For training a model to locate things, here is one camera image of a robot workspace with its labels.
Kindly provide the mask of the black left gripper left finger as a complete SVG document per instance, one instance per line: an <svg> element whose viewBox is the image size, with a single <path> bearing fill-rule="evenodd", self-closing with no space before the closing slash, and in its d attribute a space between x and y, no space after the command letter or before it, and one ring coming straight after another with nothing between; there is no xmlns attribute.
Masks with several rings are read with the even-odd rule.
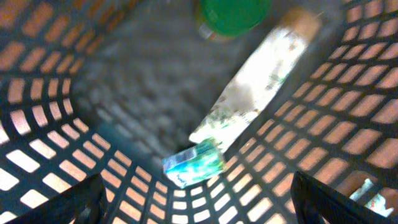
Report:
<svg viewBox="0 0 398 224"><path fill-rule="evenodd" d="M103 223L107 210L103 178L95 174L8 223Z"/></svg>

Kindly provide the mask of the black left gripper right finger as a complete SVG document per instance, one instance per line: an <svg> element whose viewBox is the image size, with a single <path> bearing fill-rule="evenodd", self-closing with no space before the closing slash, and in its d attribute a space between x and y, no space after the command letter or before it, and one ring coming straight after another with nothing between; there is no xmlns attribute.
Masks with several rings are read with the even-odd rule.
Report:
<svg viewBox="0 0 398 224"><path fill-rule="evenodd" d="M301 171L294 173L290 194L299 224L397 224Z"/></svg>

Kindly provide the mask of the teal small tissue pack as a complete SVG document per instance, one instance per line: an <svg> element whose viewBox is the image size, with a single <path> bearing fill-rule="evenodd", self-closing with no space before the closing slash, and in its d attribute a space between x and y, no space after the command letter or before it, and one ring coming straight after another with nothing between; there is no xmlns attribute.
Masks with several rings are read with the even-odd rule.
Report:
<svg viewBox="0 0 398 224"><path fill-rule="evenodd" d="M225 159L214 138L163 159L163 172L177 187L208 180L225 171Z"/></svg>

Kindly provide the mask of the white cone-shaped pouch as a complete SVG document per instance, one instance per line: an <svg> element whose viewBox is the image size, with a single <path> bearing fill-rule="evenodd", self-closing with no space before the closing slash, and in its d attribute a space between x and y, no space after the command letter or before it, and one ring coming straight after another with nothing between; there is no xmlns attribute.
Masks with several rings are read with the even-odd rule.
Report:
<svg viewBox="0 0 398 224"><path fill-rule="evenodd" d="M227 149L262 113L279 91L322 26L319 15L302 7L289 10L265 36L190 134Z"/></svg>

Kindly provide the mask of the green lid jar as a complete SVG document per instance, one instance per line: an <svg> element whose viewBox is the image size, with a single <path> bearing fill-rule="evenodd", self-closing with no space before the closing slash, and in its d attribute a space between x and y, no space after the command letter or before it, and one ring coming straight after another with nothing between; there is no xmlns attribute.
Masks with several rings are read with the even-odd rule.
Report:
<svg viewBox="0 0 398 224"><path fill-rule="evenodd" d="M198 33L213 42L235 39L259 25L271 6L271 0L197 0Z"/></svg>

